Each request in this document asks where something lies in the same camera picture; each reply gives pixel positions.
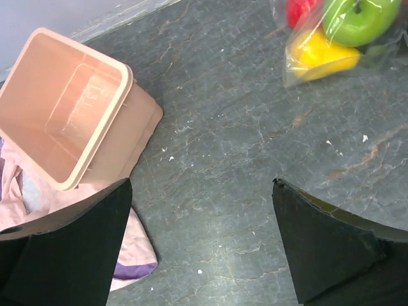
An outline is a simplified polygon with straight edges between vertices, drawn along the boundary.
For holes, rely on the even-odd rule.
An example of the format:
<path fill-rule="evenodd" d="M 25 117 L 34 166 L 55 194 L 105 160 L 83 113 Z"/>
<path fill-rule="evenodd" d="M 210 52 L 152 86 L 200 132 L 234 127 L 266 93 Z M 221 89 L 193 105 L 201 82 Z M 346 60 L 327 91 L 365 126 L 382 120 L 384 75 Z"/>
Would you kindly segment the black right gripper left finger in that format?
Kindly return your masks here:
<path fill-rule="evenodd" d="M 1 231 L 1 305 L 105 305 L 133 190 L 122 179 Z"/>

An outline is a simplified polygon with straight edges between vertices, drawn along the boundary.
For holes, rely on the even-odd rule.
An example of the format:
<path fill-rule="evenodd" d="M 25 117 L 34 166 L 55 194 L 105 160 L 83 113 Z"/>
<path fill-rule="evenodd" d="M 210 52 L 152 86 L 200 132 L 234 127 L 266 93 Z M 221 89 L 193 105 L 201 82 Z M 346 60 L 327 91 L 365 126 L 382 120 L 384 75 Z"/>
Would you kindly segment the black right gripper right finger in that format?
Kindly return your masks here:
<path fill-rule="evenodd" d="M 273 181 L 273 208 L 298 303 L 407 305 L 407 232 Z"/>

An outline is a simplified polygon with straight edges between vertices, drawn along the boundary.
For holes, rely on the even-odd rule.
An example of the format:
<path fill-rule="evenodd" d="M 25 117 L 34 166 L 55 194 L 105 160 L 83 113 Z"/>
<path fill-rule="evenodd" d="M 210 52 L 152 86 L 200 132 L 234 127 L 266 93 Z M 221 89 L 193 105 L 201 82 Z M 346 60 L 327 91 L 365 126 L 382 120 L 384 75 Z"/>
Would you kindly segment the yellow fake pear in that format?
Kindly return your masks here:
<path fill-rule="evenodd" d="M 298 80 L 312 81 L 353 69 L 360 58 L 359 50 L 331 41 L 323 30 L 306 30 L 286 49 L 286 71 Z"/>

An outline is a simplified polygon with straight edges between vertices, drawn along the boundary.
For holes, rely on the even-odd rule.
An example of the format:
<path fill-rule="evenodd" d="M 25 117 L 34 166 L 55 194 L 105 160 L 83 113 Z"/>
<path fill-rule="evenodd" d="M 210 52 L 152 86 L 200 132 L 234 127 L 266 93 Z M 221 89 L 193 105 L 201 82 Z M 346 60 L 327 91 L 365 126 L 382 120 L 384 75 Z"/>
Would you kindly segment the clear zip top bag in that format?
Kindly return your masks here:
<path fill-rule="evenodd" d="M 407 65 L 407 1 L 272 1 L 271 9 L 277 27 L 289 29 L 285 87 Z"/>

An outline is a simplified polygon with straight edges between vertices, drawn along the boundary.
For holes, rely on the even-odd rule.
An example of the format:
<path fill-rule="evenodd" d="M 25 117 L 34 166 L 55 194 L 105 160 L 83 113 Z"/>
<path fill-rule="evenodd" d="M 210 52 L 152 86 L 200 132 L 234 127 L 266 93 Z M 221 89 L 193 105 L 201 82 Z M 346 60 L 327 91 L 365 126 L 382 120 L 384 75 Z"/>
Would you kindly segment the green fake apple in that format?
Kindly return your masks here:
<path fill-rule="evenodd" d="M 401 1 L 325 1 L 323 29 L 343 46 L 360 47 L 383 35 L 394 23 Z"/>

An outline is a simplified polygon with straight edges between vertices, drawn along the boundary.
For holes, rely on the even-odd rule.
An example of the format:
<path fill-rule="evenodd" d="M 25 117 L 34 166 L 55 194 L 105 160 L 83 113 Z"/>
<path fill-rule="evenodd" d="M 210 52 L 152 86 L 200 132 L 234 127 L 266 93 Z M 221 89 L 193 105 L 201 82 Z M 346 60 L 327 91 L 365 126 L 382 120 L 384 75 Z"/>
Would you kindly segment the red fake pepper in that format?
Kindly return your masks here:
<path fill-rule="evenodd" d="M 291 29 L 301 26 L 311 12 L 319 6 L 320 0 L 287 0 L 285 5 L 286 21 Z"/>

